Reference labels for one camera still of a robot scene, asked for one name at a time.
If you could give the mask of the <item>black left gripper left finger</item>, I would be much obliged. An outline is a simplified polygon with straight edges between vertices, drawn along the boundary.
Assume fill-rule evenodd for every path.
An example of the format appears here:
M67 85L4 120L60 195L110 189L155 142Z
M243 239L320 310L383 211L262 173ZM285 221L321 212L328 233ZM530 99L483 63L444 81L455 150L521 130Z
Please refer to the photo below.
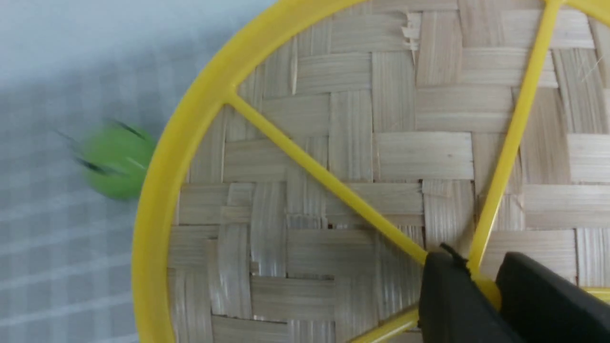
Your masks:
M522 343L471 277L467 260L446 243L426 258L418 326L425 343Z

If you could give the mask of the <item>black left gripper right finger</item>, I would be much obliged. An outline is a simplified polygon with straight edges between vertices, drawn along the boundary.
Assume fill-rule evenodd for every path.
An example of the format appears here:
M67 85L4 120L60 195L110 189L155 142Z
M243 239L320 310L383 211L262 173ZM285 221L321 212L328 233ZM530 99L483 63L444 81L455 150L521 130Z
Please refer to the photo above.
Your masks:
M527 343L607 343L608 304L521 252L508 252L495 282L500 315Z

